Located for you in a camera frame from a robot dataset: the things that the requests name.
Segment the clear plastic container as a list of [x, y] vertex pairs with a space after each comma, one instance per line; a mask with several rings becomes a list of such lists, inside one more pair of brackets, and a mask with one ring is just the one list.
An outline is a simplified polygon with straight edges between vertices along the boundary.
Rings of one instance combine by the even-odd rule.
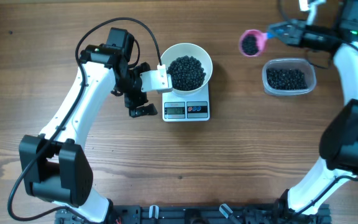
[[264, 91], [273, 96], [304, 95], [316, 86], [312, 65], [302, 58], [269, 60], [262, 69]]

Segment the black mounting rail base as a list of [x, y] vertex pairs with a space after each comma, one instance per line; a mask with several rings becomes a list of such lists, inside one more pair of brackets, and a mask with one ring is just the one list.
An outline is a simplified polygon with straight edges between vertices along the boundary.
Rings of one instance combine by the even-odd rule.
[[[232, 211], [231, 217], [226, 218], [222, 212], [215, 207], [158, 207], [158, 217], [151, 217], [150, 207], [138, 205], [117, 205], [113, 210], [113, 222], [123, 224], [184, 224], [184, 223], [332, 223], [329, 205], [323, 204], [316, 215], [299, 215], [294, 220], [286, 222], [284, 215], [273, 218], [273, 204], [252, 204], [248, 206], [229, 206]], [[88, 223], [76, 217], [67, 210], [59, 210], [55, 214], [54, 223]]]

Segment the black beans in bowl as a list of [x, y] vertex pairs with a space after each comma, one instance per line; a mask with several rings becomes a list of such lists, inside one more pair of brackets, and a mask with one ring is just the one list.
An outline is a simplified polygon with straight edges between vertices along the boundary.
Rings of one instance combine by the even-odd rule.
[[201, 62], [193, 56], [176, 58], [168, 67], [173, 88], [180, 91], [195, 90], [203, 85], [206, 73]]

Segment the pink measuring scoop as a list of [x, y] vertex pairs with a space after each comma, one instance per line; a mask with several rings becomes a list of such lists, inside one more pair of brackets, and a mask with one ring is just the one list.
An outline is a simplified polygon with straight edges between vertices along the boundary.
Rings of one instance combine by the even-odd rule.
[[239, 51], [246, 57], [258, 57], [264, 51], [267, 41], [272, 38], [273, 35], [269, 32], [246, 30], [239, 39]]

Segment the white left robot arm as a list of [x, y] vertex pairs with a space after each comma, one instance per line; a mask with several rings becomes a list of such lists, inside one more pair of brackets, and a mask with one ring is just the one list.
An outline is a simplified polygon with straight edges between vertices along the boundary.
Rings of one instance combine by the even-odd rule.
[[93, 188], [93, 171], [85, 156], [91, 126], [108, 95], [123, 96], [133, 118], [156, 115], [147, 99], [149, 81], [167, 87], [165, 67], [152, 70], [147, 63], [131, 63], [134, 36], [112, 28], [100, 45], [75, 52], [78, 74], [53, 119], [37, 136], [26, 135], [19, 144], [23, 184], [32, 197], [56, 204], [57, 210], [86, 223], [117, 223], [113, 203]]

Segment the white bowl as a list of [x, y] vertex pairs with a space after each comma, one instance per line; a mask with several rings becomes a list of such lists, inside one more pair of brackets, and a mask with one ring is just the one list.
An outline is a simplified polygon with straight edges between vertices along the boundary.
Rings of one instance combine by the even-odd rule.
[[184, 57], [184, 56], [193, 56], [194, 58], [197, 58], [201, 62], [201, 66], [204, 68], [204, 72], [206, 73], [203, 85], [195, 90], [191, 91], [180, 91], [173, 88], [173, 91], [175, 93], [178, 93], [179, 95], [189, 95], [194, 92], [197, 92], [202, 87], [205, 86], [205, 84], [208, 84], [210, 81], [212, 74], [213, 74], [213, 61], [207, 51], [205, 51], [203, 48], [196, 44], [191, 43], [180, 43], [175, 44], [171, 47], [169, 47], [161, 56], [162, 63], [168, 67], [170, 64], [178, 57]]

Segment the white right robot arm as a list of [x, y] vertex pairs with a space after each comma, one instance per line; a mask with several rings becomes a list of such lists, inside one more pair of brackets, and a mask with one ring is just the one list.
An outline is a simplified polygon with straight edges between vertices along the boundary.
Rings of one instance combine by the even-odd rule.
[[331, 28], [313, 24], [321, 1], [305, 1], [307, 20], [290, 19], [277, 8], [283, 22], [270, 33], [286, 45], [328, 52], [341, 79], [344, 107], [326, 128], [319, 158], [305, 177], [275, 201], [275, 223], [316, 221], [323, 202], [348, 181], [358, 182], [358, 1], [343, 1]]

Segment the white digital kitchen scale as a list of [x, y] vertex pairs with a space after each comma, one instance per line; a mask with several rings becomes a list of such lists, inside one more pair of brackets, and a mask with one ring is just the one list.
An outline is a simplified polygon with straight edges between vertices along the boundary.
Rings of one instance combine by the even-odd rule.
[[162, 94], [162, 119], [165, 122], [208, 121], [210, 119], [209, 87], [179, 95], [174, 91]]

